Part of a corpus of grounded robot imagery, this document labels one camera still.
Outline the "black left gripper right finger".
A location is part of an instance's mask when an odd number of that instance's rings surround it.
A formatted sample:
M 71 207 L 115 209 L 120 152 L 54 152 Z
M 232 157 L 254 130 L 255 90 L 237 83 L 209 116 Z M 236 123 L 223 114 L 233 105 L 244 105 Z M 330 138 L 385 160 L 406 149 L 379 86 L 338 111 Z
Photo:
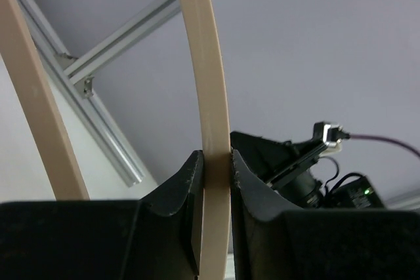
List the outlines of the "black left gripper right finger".
M 299 279 L 281 197 L 232 152 L 232 231 L 236 279 Z

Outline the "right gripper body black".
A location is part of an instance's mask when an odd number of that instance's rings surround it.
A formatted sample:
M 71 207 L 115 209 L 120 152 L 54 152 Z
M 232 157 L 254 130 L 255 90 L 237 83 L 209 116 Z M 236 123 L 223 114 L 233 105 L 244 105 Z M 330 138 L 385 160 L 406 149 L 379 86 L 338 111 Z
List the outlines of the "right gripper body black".
M 368 209 L 385 208 L 369 178 L 352 172 L 343 176 L 332 188 L 305 171 L 287 184 L 272 189 L 300 208 L 307 209 Z

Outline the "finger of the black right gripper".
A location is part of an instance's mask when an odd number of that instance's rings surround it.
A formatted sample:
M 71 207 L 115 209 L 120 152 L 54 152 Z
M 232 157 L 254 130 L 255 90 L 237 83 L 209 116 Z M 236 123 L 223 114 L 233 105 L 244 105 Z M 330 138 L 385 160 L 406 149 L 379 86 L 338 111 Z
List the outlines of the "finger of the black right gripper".
M 263 182 L 269 182 L 292 162 L 291 148 L 283 142 L 234 131 L 230 133 L 233 149 L 238 150 L 249 169 Z
M 262 139 L 262 158 L 268 171 L 262 175 L 265 184 L 274 184 L 295 175 L 303 166 L 309 166 L 324 150 L 321 140 L 294 143 Z

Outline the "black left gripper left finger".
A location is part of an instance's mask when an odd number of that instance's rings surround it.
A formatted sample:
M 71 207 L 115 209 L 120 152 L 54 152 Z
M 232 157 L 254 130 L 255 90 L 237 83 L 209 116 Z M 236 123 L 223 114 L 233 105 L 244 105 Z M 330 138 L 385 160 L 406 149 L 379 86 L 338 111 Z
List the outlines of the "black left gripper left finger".
M 193 151 L 178 172 L 141 199 L 138 270 L 199 270 L 203 177 L 203 153 Z

